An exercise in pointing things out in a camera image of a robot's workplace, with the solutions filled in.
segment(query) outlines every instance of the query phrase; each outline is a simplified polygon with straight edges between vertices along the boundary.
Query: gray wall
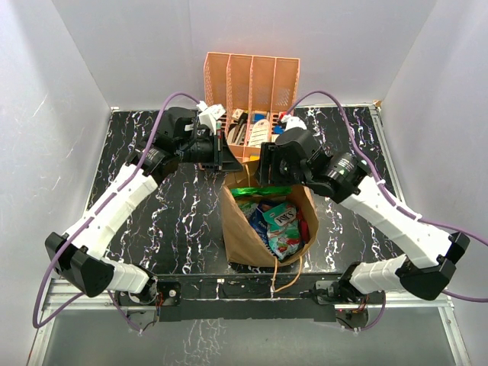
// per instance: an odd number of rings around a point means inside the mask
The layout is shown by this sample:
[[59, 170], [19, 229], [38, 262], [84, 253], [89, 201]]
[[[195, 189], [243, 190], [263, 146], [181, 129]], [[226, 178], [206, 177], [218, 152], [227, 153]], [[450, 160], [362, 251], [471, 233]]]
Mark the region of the gray wall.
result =
[[[488, 237], [488, 3], [438, 2], [384, 100], [408, 204]], [[488, 297], [488, 248], [473, 241], [449, 287]], [[475, 365], [486, 364], [486, 304], [455, 301]]]
[[[110, 106], [203, 98], [208, 51], [301, 58], [299, 95], [382, 99], [435, 0], [53, 0]], [[313, 102], [329, 102], [320, 96]]]
[[0, 364], [16, 365], [44, 239], [82, 213], [110, 109], [51, 2], [0, 1], [0, 80]]

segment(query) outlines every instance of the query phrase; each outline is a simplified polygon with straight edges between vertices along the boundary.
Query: paper bag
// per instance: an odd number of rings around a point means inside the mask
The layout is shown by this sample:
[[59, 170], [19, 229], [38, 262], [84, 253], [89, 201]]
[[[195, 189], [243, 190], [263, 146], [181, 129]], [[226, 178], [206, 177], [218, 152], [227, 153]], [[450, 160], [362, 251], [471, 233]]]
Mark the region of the paper bag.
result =
[[[256, 267], [274, 267], [275, 257], [268, 250], [257, 232], [249, 225], [244, 213], [237, 206], [236, 200], [230, 193], [232, 188], [258, 187], [254, 174], [259, 161], [244, 163], [242, 172], [229, 173], [220, 192], [221, 220], [223, 226], [223, 240], [226, 246], [228, 262]], [[310, 241], [305, 246], [278, 266], [289, 265], [304, 255], [315, 243], [319, 231], [319, 219], [316, 215], [310, 190], [301, 185], [294, 185], [287, 201], [301, 208], [303, 217], [308, 224]]]

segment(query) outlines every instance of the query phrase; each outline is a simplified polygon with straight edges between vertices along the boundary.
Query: orange plastic crate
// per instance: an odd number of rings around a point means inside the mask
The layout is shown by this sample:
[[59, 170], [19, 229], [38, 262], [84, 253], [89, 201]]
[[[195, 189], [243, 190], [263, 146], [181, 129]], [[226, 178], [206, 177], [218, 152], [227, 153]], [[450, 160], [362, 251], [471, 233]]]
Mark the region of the orange plastic crate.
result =
[[270, 112], [270, 129], [278, 124], [278, 115], [286, 111], [297, 97], [300, 59], [239, 55], [209, 52], [204, 64], [205, 102], [222, 104], [226, 108], [225, 134], [229, 132], [235, 109], [248, 111], [246, 138], [243, 145], [229, 144], [240, 162], [259, 155], [260, 148], [249, 147], [252, 115], [256, 111]]

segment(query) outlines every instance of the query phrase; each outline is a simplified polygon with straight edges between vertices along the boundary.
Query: black and white marble surface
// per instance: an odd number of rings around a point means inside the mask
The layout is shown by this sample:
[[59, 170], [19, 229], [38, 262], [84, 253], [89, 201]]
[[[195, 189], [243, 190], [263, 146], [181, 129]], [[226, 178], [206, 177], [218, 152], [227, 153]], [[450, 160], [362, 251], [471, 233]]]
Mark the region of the black and white marble surface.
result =
[[[393, 192], [373, 120], [367, 107], [346, 108], [355, 139], [372, 159]], [[337, 108], [298, 108], [315, 137], [331, 153], [349, 151], [351, 144]], [[157, 111], [115, 112], [111, 116], [91, 206], [114, 180], [136, 142], [149, 135]], [[222, 173], [202, 172], [180, 164], [128, 218], [112, 240], [107, 257], [143, 265], [156, 274], [233, 274], [272, 271], [228, 264], [220, 225]], [[320, 220], [318, 240], [304, 258], [304, 272], [341, 273], [353, 261], [375, 262], [401, 251], [366, 220], [323, 197], [315, 196]], [[294, 272], [297, 264], [281, 268]]]

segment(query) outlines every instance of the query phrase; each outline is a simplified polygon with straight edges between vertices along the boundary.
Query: white metal frame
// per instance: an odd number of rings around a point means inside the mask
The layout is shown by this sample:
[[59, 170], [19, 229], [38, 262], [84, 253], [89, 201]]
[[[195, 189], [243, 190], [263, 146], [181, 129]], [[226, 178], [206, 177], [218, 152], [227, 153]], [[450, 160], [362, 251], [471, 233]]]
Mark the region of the white metal frame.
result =
[[[393, 183], [393, 189], [395, 195], [401, 200], [404, 200], [403, 192], [401, 190], [398, 176], [391, 160], [390, 151], [385, 140], [383, 124], [381, 122], [380, 114], [376, 107], [372, 104], [344, 104], [345, 107], [368, 107], [373, 118], [375, 130], [378, 135], [378, 139], [381, 145], [381, 149], [384, 154], [384, 158], [387, 164], [388, 171]], [[334, 104], [321, 104], [314, 105], [314, 107], [335, 107]], [[72, 286], [69, 282], [64, 280], [52, 280], [48, 294], [46, 296], [45, 303], [43, 305], [42, 317], [49, 316], [59, 305], [66, 302], [74, 294], [77, 294], [79, 290]], [[379, 308], [381, 305], [368, 305], [369, 308]], [[464, 346], [464, 341], [461, 336], [461, 332], [458, 328], [458, 323], [454, 317], [454, 305], [449, 296], [441, 295], [436, 300], [424, 301], [418, 297], [414, 297], [408, 293], [389, 292], [387, 294], [388, 309], [392, 308], [411, 308], [411, 307], [437, 307], [442, 324], [445, 329], [445, 334], [451, 346], [452, 355], [454, 361], [458, 365], [469, 366], [470, 360]], [[343, 304], [336, 306], [337, 309], [355, 309], [356, 304]], [[103, 294], [89, 298], [86, 296], [80, 297], [77, 301], [70, 304], [64, 311], [70, 310], [110, 310], [116, 311], [111, 303], [111, 299], [106, 292]], [[154, 307], [131, 307], [130, 310], [148, 310], [153, 311]], [[56, 320], [48, 323], [42, 329], [39, 329], [34, 340], [33, 347], [31, 349], [30, 357], [27, 362], [28, 366], [42, 365], [44, 356], [49, 345], [49, 340]]]

